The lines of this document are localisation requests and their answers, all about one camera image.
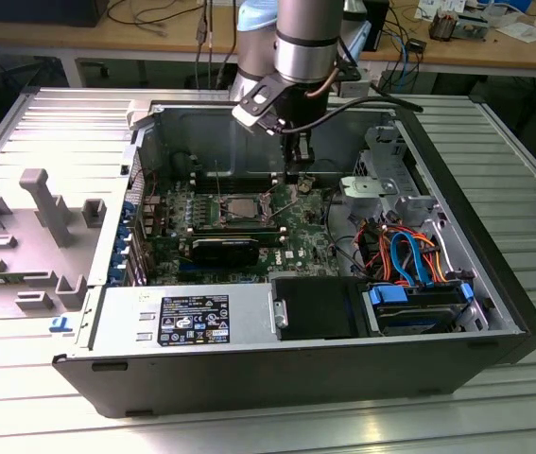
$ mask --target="sticker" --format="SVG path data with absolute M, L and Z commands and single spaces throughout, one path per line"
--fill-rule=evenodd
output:
M 198 345 L 230 342 L 228 295 L 163 298 L 158 343 Z

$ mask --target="green circuit board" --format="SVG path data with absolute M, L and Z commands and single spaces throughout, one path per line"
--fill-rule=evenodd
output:
M 299 187 L 278 184 L 269 193 L 219 196 L 195 194 L 187 186 L 167 191 L 162 200 L 164 211 L 170 213 L 168 228 L 147 236 L 154 262 L 149 283 L 262 283 L 279 275 L 338 275 L 337 258 L 323 224 L 323 190 L 304 187 L 302 192 Z M 241 236 L 225 227 L 219 230 L 222 226 L 247 229 L 244 236 L 261 243 L 256 265 L 199 269 L 188 258 L 194 238 Z

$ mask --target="blue clip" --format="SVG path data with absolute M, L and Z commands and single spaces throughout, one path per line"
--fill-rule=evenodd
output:
M 470 286 L 466 282 L 463 282 L 460 285 L 460 290 L 463 292 L 463 296 L 468 303 L 471 303 L 474 300 L 474 290 L 472 289 L 472 286 Z
M 381 303 L 406 303 L 408 297 L 402 286 L 374 286 L 369 291 L 373 306 Z
M 135 205 L 132 204 L 130 201 L 123 201 L 123 209 L 121 210 L 121 214 L 128 218 L 131 213 L 135 212 Z
M 125 273 L 123 272 L 123 270 L 120 270 L 118 268 L 110 268 L 108 270 L 108 278 L 111 280 L 114 279 L 116 281 L 122 281 L 124 276 Z
M 72 326 L 70 326 L 68 317 L 56 317 L 51 321 L 49 326 L 50 333 L 70 333 L 72 332 Z
M 118 229 L 116 230 L 116 235 L 121 239 L 124 239 L 129 236 L 129 233 L 129 229 L 124 225 L 119 225 Z
M 117 251 L 118 253 L 120 253 L 122 250 L 124 250 L 125 248 L 127 247 L 127 243 L 125 241 L 123 241 L 122 239 L 120 238 L 117 238 L 115 241 L 114 241 L 114 247 L 112 248 L 113 251 Z
M 110 264 L 112 266 L 120 265 L 123 263 L 124 257 L 121 253 L 113 253 L 110 257 Z

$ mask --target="blue cable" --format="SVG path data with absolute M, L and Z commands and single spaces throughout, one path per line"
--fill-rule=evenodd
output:
M 398 259 L 398 241 L 404 238 L 408 241 L 408 244 L 410 245 L 410 250 L 412 251 L 412 256 L 415 262 L 415 269 L 417 270 L 417 276 L 419 277 L 419 281 L 423 282 L 427 287 L 433 287 L 434 283 L 431 281 L 429 274 L 427 274 L 427 270 L 423 266 L 419 245 L 415 241 L 415 238 L 413 238 L 412 235 L 407 232 L 398 232 L 391 239 L 391 245 L 389 249 L 391 252 L 391 263 L 393 263 L 393 267 L 400 273 L 401 276 L 403 276 L 408 281 L 409 285 L 415 285 L 414 279 L 404 270 L 404 268 L 402 268 L 402 266 L 400 265 L 400 260 Z
M 404 81 L 404 78 L 406 77 L 406 65 L 408 64 L 408 54 L 406 52 L 406 47 L 404 46 L 404 43 L 402 41 L 402 38 L 400 38 L 399 35 L 396 35 L 395 33 L 387 33 L 392 38 L 395 38 L 398 43 L 400 44 L 400 47 L 402 48 L 402 56 L 404 58 L 404 64 L 402 65 L 402 76 L 398 80 L 398 83 L 396 83 L 396 91 L 400 90 L 400 88 L 403 86 L 402 82 Z

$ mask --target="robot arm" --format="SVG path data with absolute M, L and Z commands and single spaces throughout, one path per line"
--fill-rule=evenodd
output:
M 345 27 L 344 4 L 354 5 Z M 365 40 L 370 27 L 360 1 L 278 0 L 277 19 L 275 6 L 274 1 L 250 0 L 241 7 L 245 36 L 240 40 L 233 89 L 238 92 L 234 100 L 239 100 L 233 116 L 247 128 L 258 124 L 270 134 L 316 122 L 326 113 L 335 79 L 359 79 L 357 70 L 338 57 L 339 37 L 342 33 L 354 36 L 357 26 Z M 282 136 L 285 175 L 314 162 L 310 136 L 311 131 Z

